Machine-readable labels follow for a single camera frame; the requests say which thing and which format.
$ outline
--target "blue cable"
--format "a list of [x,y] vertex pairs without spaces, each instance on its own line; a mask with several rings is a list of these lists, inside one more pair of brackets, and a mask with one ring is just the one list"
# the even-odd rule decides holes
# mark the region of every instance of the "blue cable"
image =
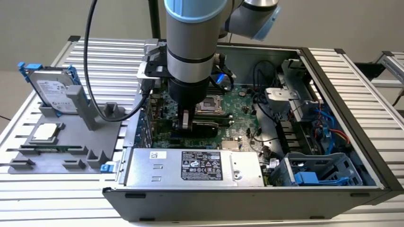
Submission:
[[[314,110],[317,113],[321,113],[321,115],[324,115],[325,117],[328,117],[329,118],[329,120],[330,120],[330,123],[332,123],[332,126],[333,126],[333,128],[334,128],[334,119],[333,119],[333,117],[330,116],[330,115],[328,115],[324,111],[320,111],[318,109],[316,109]],[[329,147],[328,147],[328,149],[326,149],[326,152],[325,152],[325,155],[329,155],[330,154],[330,152],[332,152],[332,150],[333,150],[333,134],[330,133],[330,141],[329,141]]]
[[320,111],[318,109],[314,110],[317,113],[320,112],[321,115],[324,115],[325,117],[329,118],[330,122],[332,122],[332,125],[333,125],[333,128],[334,128],[334,119],[330,115],[328,115],[324,111]]

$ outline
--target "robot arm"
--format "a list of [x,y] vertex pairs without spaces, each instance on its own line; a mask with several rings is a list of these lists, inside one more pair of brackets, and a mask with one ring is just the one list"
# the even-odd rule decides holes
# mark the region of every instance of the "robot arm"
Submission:
[[278,0],[165,0],[168,92],[178,103],[184,129],[194,105],[206,96],[217,38],[228,32],[262,40],[280,7]]

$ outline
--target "white wall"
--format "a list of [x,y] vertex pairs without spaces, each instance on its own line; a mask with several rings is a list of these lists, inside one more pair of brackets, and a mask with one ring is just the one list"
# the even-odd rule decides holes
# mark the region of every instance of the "white wall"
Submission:
[[[84,35],[90,0],[0,0],[0,70],[50,64],[70,35]],[[146,0],[100,0],[90,37],[150,37]]]

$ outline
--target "blue latch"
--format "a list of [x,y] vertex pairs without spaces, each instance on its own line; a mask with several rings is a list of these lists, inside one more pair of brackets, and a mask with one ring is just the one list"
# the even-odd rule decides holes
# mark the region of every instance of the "blue latch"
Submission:
[[294,174],[294,180],[300,186],[344,186],[348,184],[349,177],[341,177],[334,181],[318,181],[314,172],[298,172]]
[[113,173],[113,165],[102,164],[101,168],[100,168],[100,173],[102,173],[102,174]]

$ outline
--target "power supply label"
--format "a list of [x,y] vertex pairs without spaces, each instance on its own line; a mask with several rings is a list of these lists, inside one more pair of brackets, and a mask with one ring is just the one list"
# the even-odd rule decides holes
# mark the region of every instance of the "power supply label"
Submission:
[[182,151],[181,178],[185,181],[222,181],[220,152]]

